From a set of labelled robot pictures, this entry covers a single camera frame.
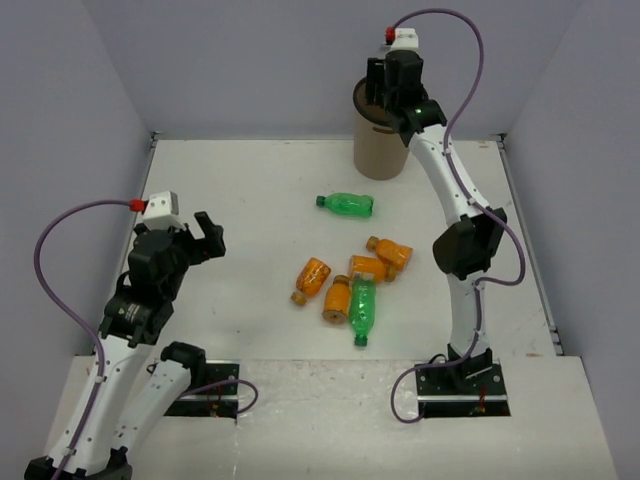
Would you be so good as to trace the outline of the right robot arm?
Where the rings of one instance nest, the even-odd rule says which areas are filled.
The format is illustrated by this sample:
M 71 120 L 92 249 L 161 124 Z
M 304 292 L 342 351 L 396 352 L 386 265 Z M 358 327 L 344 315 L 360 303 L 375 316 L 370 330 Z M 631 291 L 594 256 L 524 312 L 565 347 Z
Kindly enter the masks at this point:
M 506 214 L 492 209 L 483 196 L 472 196 L 474 184 L 452 145 L 448 120 L 422 84 L 423 65 L 419 54 L 407 49 L 369 59 L 365 101 L 385 111 L 391 129 L 425 170 L 442 207 L 446 229 L 432 252 L 447 277 L 451 298 L 446 380 L 454 391 L 467 393 L 493 366 L 478 282 L 497 252 Z

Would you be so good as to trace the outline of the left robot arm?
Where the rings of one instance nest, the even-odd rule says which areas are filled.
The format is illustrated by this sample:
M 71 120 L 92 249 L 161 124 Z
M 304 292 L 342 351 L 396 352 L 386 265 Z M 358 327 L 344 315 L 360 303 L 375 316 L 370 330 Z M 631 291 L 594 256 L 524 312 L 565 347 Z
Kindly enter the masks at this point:
M 174 215 L 143 210 L 127 268 L 94 340 L 89 377 L 71 419 L 49 453 L 29 462 L 27 479 L 129 479 L 134 450 L 183 393 L 208 379 L 203 349 L 181 342 L 166 347 L 151 379 L 133 404 L 126 400 L 160 333 L 188 269 L 226 253 L 224 229 L 200 211 L 195 237 Z

